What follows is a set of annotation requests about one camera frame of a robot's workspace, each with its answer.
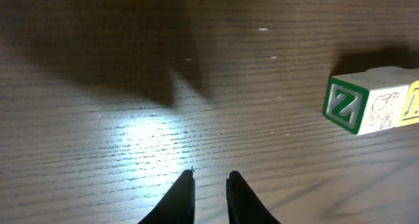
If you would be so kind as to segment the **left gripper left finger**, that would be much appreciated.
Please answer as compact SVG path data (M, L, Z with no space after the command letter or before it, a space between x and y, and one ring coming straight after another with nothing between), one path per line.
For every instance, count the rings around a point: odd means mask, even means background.
M138 224L194 224L194 170L184 170L159 203Z

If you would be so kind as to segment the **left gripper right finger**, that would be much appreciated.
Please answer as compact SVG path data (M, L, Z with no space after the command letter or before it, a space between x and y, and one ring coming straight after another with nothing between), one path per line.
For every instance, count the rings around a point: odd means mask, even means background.
M230 224L281 224L238 171L229 174L226 194Z

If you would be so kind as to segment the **white block number eight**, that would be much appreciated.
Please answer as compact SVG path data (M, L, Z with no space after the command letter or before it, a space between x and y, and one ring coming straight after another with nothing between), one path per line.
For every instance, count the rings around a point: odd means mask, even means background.
M408 70L387 66L330 77L323 115L355 135L400 127L412 81Z

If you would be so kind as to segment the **white block number four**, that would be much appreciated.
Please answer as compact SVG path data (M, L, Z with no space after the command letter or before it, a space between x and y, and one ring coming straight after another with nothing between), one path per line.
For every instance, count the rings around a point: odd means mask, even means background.
M409 90L398 126L407 126L418 123L418 69L409 69L409 77L412 77Z

